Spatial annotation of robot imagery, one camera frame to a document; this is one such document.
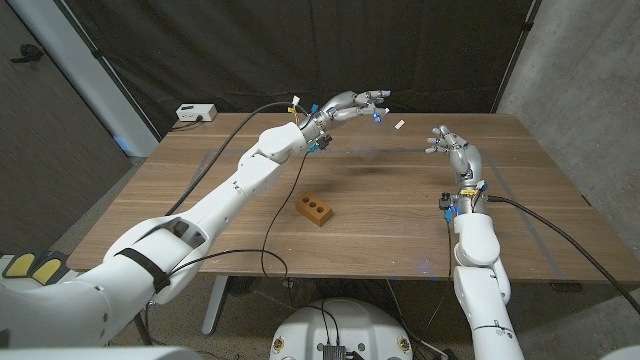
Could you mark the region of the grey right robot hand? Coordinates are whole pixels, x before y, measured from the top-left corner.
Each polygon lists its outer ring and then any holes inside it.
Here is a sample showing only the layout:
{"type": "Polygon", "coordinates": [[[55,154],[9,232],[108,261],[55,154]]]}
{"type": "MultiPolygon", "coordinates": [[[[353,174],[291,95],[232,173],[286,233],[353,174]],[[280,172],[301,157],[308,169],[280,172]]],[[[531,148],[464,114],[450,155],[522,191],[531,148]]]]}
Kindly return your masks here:
{"type": "Polygon", "coordinates": [[[483,176],[482,159],[475,145],[451,132],[445,125],[438,125],[429,138],[427,153],[445,153],[453,169],[457,186],[456,206],[460,214],[486,214],[486,199],[483,195],[486,182],[483,176]]]}

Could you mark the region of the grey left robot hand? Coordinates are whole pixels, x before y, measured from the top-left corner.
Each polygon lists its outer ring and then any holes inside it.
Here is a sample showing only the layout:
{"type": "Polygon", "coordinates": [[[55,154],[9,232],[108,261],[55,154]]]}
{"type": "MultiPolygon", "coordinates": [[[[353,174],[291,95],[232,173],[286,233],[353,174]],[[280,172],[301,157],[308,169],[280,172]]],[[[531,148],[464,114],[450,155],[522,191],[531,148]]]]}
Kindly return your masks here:
{"type": "Polygon", "coordinates": [[[311,143],[329,130],[340,127],[360,116],[369,116],[379,122],[389,112],[389,109],[381,107],[381,104],[390,95],[390,90],[340,93],[309,115],[299,125],[299,129],[305,141],[311,143]]]}

